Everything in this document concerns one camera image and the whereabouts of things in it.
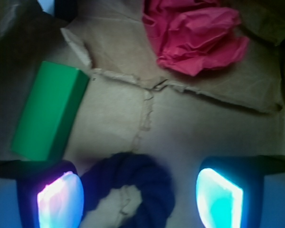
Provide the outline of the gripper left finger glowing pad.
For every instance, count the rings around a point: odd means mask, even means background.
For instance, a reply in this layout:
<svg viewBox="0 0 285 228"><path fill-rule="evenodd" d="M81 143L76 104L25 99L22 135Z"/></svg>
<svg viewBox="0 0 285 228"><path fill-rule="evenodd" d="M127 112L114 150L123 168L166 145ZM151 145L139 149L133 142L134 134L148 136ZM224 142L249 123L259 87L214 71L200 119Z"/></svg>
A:
<svg viewBox="0 0 285 228"><path fill-rule="evenodd" d="M0 161L0 228L77 228L84 191L69 161Z"/></svg>

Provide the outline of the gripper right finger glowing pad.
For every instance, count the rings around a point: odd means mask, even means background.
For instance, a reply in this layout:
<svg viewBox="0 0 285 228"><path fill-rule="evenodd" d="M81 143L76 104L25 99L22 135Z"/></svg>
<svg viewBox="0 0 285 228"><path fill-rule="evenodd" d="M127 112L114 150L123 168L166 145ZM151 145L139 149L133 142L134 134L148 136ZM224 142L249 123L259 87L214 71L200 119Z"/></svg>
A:
<svg viewBox="0 0 285 228"><path fill-rule="evenodd" d="M206 228L285 228L285 156L215 156L196 180Z"/></svg>

